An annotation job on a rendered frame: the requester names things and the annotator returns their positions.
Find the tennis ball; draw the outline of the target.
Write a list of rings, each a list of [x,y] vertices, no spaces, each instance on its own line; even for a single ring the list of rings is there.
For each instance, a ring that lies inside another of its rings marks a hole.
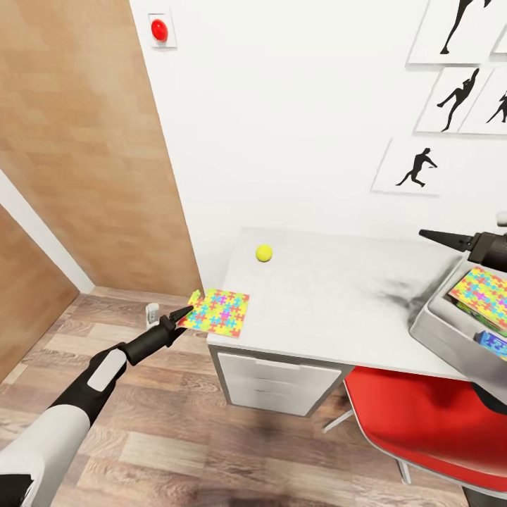
[[[271,246],[262,244],[256,249],[256,256],[259,261],[269,261],[273,256]]]

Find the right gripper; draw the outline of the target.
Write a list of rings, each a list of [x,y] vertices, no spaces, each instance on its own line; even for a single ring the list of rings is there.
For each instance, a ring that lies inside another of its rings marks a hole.
[[[468,261],[507,273],[507,234],[476,232],[472,236],[420,230],[418,235],[462,253],[469,251]]]

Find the board game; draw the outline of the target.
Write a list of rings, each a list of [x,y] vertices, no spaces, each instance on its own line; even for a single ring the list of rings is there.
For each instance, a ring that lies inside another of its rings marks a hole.
[[[487,324],[488,326],[493,328],[495,331],[501,333],[502,335],[504,335],[507,338],[507,331],[506,330],[503,330],[503,328],[494,324],[488,318],[484,317],[482,314],[479,314],[477,311],[473,310],[473,308],[466,306],[466,304],[463,303],[462,301],[459,301],[456,305],[458,307],[462,308],[463,310],[465,310],[467,313],[474,316],[475,318],[477,318],[478,320],[481,320],[483,323]]]
[[[476,342],[507,361],[507,342],[501,338],[485,330],[479,333]]]

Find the jigsaw puzzle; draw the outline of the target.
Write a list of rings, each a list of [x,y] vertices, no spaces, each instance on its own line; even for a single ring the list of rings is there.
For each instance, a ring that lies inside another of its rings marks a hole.
[[[192,294],[187,307],[195,308],[180,319],[177,327],[238,339],[250,296],[212,288],[206,293],[205,299],[199,297],[199,290]]]
[[[507,282],[476,266],[450,294],[507,331]]]

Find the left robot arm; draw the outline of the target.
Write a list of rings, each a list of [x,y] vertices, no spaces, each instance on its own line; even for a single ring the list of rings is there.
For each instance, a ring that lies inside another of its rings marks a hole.
[[[50,507],[70,465],[118,380],[127,369],[173,342],[195,307],[159,317],[146,306],[147,331],[99,353],[89,367],[16,440],[0,451],[0,507]]]

